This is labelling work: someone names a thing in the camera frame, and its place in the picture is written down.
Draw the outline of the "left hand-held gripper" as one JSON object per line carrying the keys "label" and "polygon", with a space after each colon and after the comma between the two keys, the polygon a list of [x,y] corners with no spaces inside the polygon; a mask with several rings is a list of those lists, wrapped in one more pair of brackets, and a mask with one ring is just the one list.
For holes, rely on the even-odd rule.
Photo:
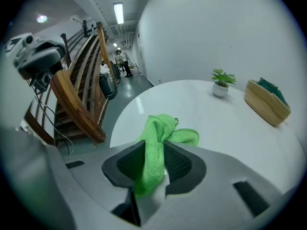
{"label": "left hand-held gripper", "polygon": [[29,80],[43,72],[54,75],[61,70],[66,47],[60,36],[42,39],[25,33],[11,38],[4,46],[4,54],[22,78]]}

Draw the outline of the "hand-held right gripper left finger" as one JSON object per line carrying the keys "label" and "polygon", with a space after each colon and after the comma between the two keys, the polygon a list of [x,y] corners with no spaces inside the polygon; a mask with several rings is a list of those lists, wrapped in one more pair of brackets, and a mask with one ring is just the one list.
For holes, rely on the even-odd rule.
{"label": "hand-held right gripper left finger", "polygon": [[133,188],[145,163],[145,141],[128,145],[102,164],[106,178],[116,187]]}

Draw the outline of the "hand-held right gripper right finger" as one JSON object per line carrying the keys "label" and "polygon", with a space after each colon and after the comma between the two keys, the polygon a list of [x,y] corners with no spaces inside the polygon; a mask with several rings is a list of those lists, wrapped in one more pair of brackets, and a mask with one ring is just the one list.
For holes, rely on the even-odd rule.
{"label": "hand-held right gripper right finger", "polygon": [[164,158],[169,177],[167,196],[191,192],[206,175],[206,164],[199,156],[169,141],[164,142]]}

